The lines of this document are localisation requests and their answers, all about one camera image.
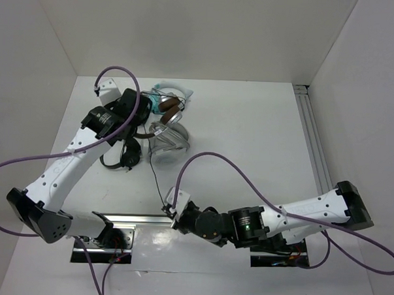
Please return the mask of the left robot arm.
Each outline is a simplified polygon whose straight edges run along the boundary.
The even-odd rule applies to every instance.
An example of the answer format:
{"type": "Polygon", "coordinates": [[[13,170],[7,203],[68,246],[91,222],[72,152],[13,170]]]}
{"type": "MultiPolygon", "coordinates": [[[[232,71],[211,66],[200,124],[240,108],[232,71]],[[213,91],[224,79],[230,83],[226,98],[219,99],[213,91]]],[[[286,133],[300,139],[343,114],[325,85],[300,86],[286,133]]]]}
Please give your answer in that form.
{"type": "Polygon", "coordinates": [[[65,236],[80,236],[98,247],[107,247],[123,236],[104,215],[92,211],[87,215],[71,215],[62,210],[64,201],[99,157],[116,142],[127,140],[149,117],[152,102],[128,88],[112,92],[111,101],[92,108],[81,121],[81,127],[67,150],[81,149],[54,161],[25,189],[13,188],[7,200],[15,214],[46,243],[65,236]]]}

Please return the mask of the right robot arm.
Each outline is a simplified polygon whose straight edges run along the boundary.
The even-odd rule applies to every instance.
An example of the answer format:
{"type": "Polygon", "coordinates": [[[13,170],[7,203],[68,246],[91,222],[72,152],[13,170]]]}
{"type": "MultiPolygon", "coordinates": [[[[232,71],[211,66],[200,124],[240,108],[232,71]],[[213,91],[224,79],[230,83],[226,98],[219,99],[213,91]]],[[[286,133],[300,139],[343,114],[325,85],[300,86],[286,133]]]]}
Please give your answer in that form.
{"type": "Polygon", "coordinates": [[[337,183],[315,198],[276,208],[260,205],[226,213],[213,207],[200,210],[188,193],[174,188],[166,201],[173,229],[195,234],[218,247],[231,242],[236,248],[262,246],[282,251],[332,226],[355,232],[374,225],[361,195],[349,181],[337,183]]]}

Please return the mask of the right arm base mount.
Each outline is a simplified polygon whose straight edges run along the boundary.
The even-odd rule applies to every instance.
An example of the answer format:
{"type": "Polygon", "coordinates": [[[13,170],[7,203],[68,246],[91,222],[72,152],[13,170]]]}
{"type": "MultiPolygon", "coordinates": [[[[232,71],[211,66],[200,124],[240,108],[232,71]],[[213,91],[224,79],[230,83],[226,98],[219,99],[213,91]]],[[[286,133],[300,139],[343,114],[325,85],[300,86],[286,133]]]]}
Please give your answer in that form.
{"type": "Polygon", "coordinates": [[[309,267],[308,249],[305,239],[292,245],[275,248],[270,245],[258,245],[250,248],[250,266],[252,268],[309,267]]]}

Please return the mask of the brown silver headphones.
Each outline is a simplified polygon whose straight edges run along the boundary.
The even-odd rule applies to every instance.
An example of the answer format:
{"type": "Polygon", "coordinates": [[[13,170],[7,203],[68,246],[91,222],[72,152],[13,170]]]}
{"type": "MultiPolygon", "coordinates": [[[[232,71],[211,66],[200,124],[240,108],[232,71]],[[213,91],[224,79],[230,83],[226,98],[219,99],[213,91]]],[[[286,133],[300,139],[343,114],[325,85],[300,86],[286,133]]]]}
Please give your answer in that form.
{"type": "MultiPolygon", "coordinates": [[[[157,108],[161,113],[163,113],[163,115],[161,116],[159,122],[164,126],[172,125],[174,123],[176,124],[182,118],[182,106],[182,100],[174,96],[173,93],[167,95],[160,95],[157,108]]],[[[151,111],[152,101],[145,95],[143,95],[133,125],[138,127],[139,125],[146,123],[146,120],[150,116],[151,111]]],[[[137,130],[138,129],[136,128],[135,133],[132,133],[131,136],[133,138],[145,140],[153,138],[163,132],[161,129],[158,129],[155,132],[145,134],[138,133],[137,130]]]]}

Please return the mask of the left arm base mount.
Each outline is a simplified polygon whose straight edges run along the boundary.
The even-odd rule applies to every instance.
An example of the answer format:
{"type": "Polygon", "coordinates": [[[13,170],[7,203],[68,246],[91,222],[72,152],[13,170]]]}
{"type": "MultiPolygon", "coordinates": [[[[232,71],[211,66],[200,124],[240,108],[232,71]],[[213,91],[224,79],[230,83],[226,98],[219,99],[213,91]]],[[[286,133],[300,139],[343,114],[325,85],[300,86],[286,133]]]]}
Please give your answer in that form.
{"type": "Polygon", "coordinates": [[[128,223],[115,223],[114,231],[105,243],[89,237],[80,237],[81,242],[74,242],[71,251],[71,263],[87,264],[84,248],[88,252],[92,264],[130,264],[135,239],[135,225],[128,223]]]}

